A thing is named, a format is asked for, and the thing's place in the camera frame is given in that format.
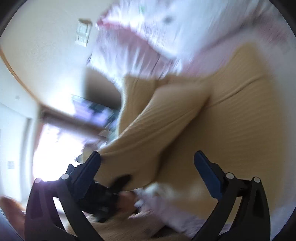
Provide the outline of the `person's hand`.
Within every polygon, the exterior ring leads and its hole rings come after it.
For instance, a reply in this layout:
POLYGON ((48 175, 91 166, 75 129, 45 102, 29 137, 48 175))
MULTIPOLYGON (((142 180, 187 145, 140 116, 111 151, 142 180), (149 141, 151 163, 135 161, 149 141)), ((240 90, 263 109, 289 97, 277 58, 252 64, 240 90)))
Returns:
POLYGON ((19 202, 6 196, 1 196, 1 209, 4 211, 5 216, 16 230, 16 232, 25 238, 25 213, 23 207, 19 202))

